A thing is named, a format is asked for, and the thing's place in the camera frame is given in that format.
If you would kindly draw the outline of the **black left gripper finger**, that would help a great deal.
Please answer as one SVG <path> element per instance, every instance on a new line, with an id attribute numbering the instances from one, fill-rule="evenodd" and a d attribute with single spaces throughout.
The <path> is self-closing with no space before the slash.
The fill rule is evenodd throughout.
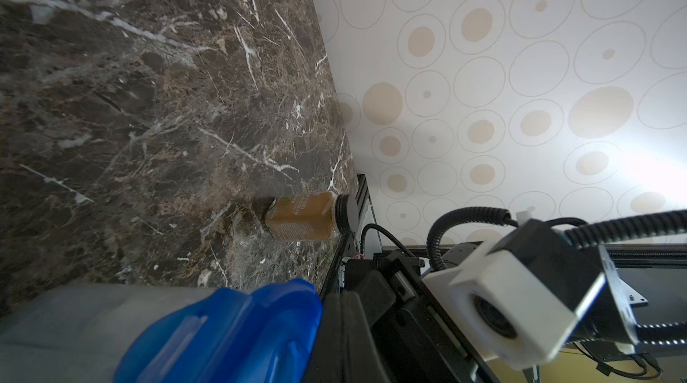
<path id="1" fill-rule="evenodd" d="M 328 295 L 304 382 L 388 382 L 359 295 Z"/>

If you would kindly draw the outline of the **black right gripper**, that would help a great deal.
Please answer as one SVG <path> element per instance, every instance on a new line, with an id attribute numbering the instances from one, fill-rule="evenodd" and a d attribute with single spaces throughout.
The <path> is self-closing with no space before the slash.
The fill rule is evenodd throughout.
<path id="1" fill-rule="evenodd" d="M 388 379 L 497 382 L 422 284 L 420 273 L 427 268 L 422 259 L 399 251 L 343 265 L 343 290 L 359 295 Z"/>

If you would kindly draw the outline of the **blue lid container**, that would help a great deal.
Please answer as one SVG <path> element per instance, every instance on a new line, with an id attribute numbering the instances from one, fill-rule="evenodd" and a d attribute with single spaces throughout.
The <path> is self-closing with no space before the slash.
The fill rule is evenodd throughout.
<path id="1" fill-rule="evenodd" d="M 1 323 L 5 382 L 298 382 L 323 305 L 295 279 L 230 288 L 69 285 Z"/>

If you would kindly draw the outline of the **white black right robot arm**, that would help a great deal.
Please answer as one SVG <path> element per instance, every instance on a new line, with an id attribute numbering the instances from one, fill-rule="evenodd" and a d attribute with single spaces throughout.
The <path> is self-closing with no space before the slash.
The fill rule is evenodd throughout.
<path id="1" fill-rule="evenodd" d="M 564 347 L 594 342 L 652 380 L 662 370 L 644 347 L 685 348 L 686 325 L 635 320 L 608 246 L 685 230 L 682 210 L 590 224 L 466 207 L 432 225 L 424 256 L 399 245 L 352 259 L 340 284 L 358 295 L 373 360 L 393 382 L 492 382 L 494 359 L 537 382 Z"/>

